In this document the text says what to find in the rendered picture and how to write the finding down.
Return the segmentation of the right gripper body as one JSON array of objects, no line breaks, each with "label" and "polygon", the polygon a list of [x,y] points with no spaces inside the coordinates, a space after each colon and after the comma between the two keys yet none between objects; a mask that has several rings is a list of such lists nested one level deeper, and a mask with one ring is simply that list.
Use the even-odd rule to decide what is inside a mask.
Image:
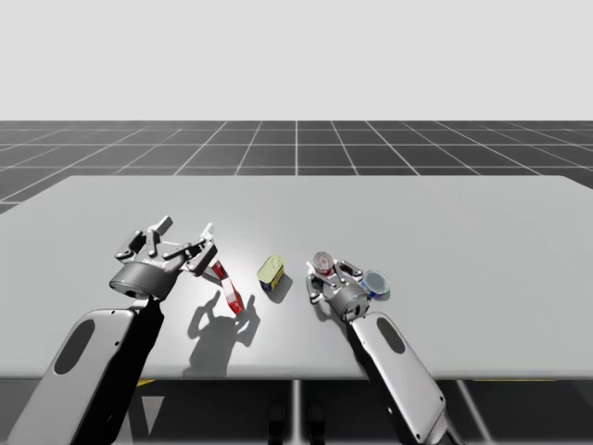
[{"label": "right gripper body", "polygon": [[351,322],[367,313],[370,298],[363,287],[356,282],[323,286],[323,295],[333,312],[344,323]]}]

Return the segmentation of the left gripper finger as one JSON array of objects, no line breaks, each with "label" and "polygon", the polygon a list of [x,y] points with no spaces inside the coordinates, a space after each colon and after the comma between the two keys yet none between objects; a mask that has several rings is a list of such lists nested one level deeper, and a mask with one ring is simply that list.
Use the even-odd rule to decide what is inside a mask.
[{"label": "left gripper finger", "polygon": [[172,227],[172,224],[172,218],[165,216],[144,231],[133,231],[118,248],[114,258],[116,260],[131,260],[144,249],[150,258],[155,258],[158,253],[157,245],[160,243],[161,237]]},{"label": "left gripper finger", "polygon": [[164,261],[180,260],[179,270],[193,276],[200,276],[216,257],[218,250],[214,244],[214,224],[209,222],[200,237],[194,241],[168,245],[162,254]]}]

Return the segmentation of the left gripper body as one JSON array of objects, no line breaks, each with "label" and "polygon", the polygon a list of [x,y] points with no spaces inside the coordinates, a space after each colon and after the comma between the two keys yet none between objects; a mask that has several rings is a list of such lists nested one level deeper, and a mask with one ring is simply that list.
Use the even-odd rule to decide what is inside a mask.
[{"label": "left gripper body", "polygon": [[148,254],[147,248],[142,248],[138,253],[129,248],[117,252],[115,259],[123,266],[109,281],[109,286],[132,298],[151,297],[165,300],[175,286],[186,261],[186,255],[181,251],[168,259],[166,255],[174,253],[181,246],[167,241],[158,243],[154,257]]}]

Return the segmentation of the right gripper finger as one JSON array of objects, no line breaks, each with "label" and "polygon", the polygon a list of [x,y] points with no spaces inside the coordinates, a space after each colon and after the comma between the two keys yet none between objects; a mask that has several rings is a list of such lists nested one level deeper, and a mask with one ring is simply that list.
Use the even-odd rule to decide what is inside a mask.
[{"label": "right gripper finger", "polygon": [[342,284],[350,281],[359,282],[363,276],[363,271],[360,268],[345,260],[335,260],[334,270]]},{"label": "right gripper finger", "polygon": [[307,262],[307,267],[306,285],[309,302],[311,304],[318,304],[321,300],[326,299],[324,289],[326,287],[333,288],[334,283],[326,276],[319,274],[310,261]]}]

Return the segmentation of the red and white can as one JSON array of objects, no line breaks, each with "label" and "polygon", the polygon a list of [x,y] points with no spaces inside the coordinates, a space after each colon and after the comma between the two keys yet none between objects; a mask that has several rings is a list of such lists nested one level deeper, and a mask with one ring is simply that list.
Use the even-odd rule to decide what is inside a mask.
[{"label": "red and white can", "polygon": [[315,273],[321,276],[330,276],[334,273],[334,259],[328,252],[317,252],[313,257],[312,265]]}]

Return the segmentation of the blue flat can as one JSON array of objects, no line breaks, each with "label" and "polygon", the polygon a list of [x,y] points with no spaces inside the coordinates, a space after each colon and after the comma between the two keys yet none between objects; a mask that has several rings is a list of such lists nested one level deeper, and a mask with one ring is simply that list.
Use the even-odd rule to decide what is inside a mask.
[{"label": "blue flat can", "polygon": [[366,271],[360,280],[360,285],[371,299],[383,298],[390,291],[387,278],[375,270]]}]

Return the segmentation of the green and blue rectangular can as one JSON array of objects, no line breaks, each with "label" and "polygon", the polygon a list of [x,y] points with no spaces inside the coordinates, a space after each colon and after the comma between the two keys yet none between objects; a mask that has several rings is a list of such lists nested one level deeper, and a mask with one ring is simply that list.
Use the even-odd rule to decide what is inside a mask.
[{"label": "green and blue rectangular can", "polygon": [[264,261],[257,273],[260,286],[266,292],[272,292],[284,274],[284,259],[272,254]]}]

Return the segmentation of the red and white carton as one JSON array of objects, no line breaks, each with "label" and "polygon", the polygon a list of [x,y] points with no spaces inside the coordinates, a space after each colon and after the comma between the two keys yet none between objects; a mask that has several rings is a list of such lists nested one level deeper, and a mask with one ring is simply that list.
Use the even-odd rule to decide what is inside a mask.
[{"label": "red and white carton", "polygon": [[229,277],[221,262],[213,260],[212,263],[203,272],[202,277],[214,284],[220,285],[221,282]]},{"label": "red and white carton", "polygon": [[235,315],[239,314],[243,310],[243,303],[233,285],[232,279],[230,277],[223,278],[221,280],[221,286],[229,308]]}]

